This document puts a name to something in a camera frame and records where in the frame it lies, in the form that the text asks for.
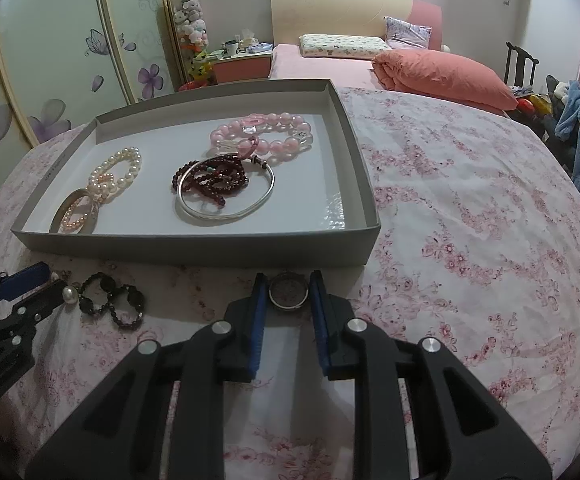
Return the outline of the round silver watch case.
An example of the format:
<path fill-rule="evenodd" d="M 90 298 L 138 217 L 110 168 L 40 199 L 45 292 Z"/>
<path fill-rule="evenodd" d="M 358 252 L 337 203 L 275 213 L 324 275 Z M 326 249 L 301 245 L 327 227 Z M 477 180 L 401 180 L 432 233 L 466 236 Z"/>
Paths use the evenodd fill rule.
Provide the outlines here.
<path fill-rule="evenodd" d="M 279 310 L 299 310 L 308 297 L 307 279 L 302 274 L 282 272 L 269 282 L 268 297 Z"/>

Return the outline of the single white pearl earring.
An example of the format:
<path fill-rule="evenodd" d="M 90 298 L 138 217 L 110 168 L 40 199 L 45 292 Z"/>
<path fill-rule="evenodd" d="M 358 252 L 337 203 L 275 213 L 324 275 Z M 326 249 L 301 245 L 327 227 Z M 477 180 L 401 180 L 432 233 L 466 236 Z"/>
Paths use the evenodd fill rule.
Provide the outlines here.
<path fill-rule="evenodd" d="M 75 307 L 79 302 L 80 284 L 73 280 L 72 273 L 65 270 L 53 270 L 50 273 L 50 281 L 63 281 L 66 283 L 63 288 L 63 302 L 66 306 Z"/>

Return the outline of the gold bangle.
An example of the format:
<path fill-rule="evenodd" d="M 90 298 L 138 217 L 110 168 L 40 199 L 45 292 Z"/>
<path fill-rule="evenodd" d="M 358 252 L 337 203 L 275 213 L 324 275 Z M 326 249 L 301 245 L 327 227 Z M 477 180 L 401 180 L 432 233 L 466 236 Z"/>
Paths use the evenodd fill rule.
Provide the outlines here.
<path fill-rule="evenodd" d="M 99 216 L 99 200 L 87 188 L 77 188 L 55 211 L 50 233 L 92 234 Z"/>

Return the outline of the silver bangle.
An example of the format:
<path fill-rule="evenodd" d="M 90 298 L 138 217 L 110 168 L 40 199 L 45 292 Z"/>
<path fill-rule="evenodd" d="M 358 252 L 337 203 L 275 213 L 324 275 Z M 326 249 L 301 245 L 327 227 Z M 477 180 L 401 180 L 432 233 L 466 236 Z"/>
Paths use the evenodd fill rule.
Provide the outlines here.
<path fill-rule="evenodd" d="M 243 191 L 249 185 L 245 164 L 249 163 L 267 176 L 268 188 L 255 202 L 234 214 L 218 214 L 194 209 L 186 202 L 189 193 L 208 198 L 218 209 L 226 206 L 227 198 Z M 179 167 L 171 179 L 180 209 L 197 220 L 227 222 L 240 220 L 261 208 L 273 194 L 276 175 L 273 167 L 260 157 L 252 155 L 241 158 L 237 154 L 217 155 L 203 160 L 191 160 Z"/>

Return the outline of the grey shallow tray box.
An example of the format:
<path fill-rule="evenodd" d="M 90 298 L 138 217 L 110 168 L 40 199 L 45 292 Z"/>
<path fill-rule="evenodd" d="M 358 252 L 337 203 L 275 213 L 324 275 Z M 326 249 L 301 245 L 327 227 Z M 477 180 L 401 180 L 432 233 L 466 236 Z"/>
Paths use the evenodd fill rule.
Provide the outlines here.
<path fill-rule="evenodd" d="M 94 118 L 13 224 L 37 252 L 235 268 L 362 266 L 379 231 L 327 79 L 225 84 Z"/>

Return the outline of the floral pink bedspread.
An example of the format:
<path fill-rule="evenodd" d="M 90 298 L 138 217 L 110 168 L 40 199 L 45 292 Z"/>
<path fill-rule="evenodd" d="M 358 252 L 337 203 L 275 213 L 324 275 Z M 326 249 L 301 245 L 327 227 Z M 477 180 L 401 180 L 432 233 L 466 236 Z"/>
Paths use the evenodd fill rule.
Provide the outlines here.
<path fill-rule="evenodd" d="M 438 338 L 558 479 L 580 447 L 580 194 L 534 132 L 509 119 L 425 96 L 337 91 L 381 232 L 363 269 L 322 271 L 327 289 L 392 337 Z M 20 470 L 138 342 L 187 339 L 270 272 L 30 252 L 11 226 L 81 128 L 29 152 L 6 179 L 0 271 L 38 260 L 76 282 L 104 271 L 138 285 L 148 315 L 133 334 L 66 308 L 40 324 L 36 365 L 0 400 L 0 434 Z M 267 323 L 256 379 L 226 385 L 226 479 L 351 479 L 354 384 L 322 376 L 308 309 L 269 312 Z"/>

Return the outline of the red waste bin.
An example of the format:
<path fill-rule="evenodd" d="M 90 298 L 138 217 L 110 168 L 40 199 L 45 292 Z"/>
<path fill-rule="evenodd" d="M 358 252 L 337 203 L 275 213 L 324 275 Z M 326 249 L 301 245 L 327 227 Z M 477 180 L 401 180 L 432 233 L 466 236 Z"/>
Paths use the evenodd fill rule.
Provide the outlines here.
<path fill-rule="evenodd" d="M 189 91 L 194 89 L 200 89 L 210 86 L 211 83 L 208 80 L 192 80 L 188 81 L 185 84 L 182 84 L 179 88 L 179 92 Z"/>

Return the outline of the floral glass sliding wardrobe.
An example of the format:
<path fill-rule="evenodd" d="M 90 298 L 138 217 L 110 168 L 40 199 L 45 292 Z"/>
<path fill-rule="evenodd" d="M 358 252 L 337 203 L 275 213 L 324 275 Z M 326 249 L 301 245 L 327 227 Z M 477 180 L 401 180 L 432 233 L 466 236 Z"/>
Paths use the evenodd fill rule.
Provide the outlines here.
<path fill-rule="evenodd" d="M 0 188 L 35 146 L 179 82 L 167 0 L 0 0 Z"/>

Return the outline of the pink wooden nightstand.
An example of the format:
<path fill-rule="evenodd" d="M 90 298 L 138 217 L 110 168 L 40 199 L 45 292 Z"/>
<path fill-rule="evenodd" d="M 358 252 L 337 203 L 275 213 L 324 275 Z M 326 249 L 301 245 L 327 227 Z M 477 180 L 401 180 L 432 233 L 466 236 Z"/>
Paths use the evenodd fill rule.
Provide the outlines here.
<path fill-rule="evenodd" d="M 242 53 L 230 58 L 220 58 L 213 66 L 218 84 L 228 82 L 267 79 L 273 62 L 273 52 Z"/>

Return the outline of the stacked plush toys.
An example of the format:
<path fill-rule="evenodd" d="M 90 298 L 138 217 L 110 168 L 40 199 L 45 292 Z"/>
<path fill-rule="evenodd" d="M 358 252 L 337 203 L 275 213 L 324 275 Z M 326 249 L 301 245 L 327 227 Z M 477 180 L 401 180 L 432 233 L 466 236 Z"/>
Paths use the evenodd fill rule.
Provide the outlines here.
<path fill-rule="evenodd" d="M 192 84 L 208 84 L 211 79 L 209 37 L 200 0 L 175 0 L 174 29 L 183 79 Z"/>

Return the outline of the floral white pillow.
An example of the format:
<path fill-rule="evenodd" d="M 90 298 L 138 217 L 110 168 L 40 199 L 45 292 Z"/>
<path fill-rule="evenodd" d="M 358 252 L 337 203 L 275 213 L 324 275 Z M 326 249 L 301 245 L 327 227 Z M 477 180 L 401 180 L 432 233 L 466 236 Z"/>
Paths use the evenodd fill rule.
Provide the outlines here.
<path fill-rule="evenodd" d="M 380 37 L 305 34 L 299 37 L 299 50 L 305 58 L 355 58 L 371 61 L 391 47 Z"/>

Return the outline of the folded salmon duvet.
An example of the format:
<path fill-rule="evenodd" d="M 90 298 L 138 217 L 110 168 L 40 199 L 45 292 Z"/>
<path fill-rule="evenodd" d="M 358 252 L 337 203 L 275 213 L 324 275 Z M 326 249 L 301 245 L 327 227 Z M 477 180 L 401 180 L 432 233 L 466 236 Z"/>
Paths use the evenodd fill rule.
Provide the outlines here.
<path fill-rule="evenodd" d="M 430 49 L 382 51 L 372 69 L 386 90 L 480 105 L 499 112 L 517 107 L 517 99 L 499 76 L 472 58 Z"/>

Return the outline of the beige pink headboard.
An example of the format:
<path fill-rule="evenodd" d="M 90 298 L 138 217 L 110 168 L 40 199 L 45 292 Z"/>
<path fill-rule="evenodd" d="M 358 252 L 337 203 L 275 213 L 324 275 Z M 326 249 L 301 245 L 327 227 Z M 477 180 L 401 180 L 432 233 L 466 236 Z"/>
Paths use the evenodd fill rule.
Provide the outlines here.
<path fill-rule="evenodd" d="M 297 44 L 304 34 L 385 35 L 384 19 L 432 28 L 430 48 L 442 48 L 442 9 L 423 0 L 270 0 L 275 44 Z"/>

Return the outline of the small lilac pillow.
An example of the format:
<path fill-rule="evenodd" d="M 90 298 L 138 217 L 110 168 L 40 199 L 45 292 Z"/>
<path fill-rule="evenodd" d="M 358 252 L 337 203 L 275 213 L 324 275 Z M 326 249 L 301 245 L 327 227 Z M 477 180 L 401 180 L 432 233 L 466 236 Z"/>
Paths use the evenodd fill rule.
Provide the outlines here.
<path fill-rule="evenodd" d="M 432 28 L 386 16 L 385 42 L 393 49 L 427 49 L 430 47 Z"/>

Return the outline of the dark wooden chair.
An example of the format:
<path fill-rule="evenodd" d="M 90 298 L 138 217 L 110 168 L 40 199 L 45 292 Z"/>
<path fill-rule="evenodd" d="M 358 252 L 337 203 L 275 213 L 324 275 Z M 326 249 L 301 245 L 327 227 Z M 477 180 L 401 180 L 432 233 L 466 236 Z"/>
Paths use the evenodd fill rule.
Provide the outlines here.
<path fill-rule="evenodd" d="M 540 60 L 534 58 L 532 54 L 529 54 L 529 52 L 523 48 L 511 44 L 509 41 L 506 42 L 506 47 L 507 56 L 504 81 L 508 84 L 510 74 L 514 74 L 514 80 L 512 81 L 514 87 L 523 87 L 525 82 L 527 82 L 529 86 L 532 86 L 534 84 L 536 67 L 540 64 Z M 511 70 L 512 55 L 516 56 L 514 70 Z M 531 67 L 530 76 L 529 79 L 525 79 L 525 70 L 528 66 Z"/>

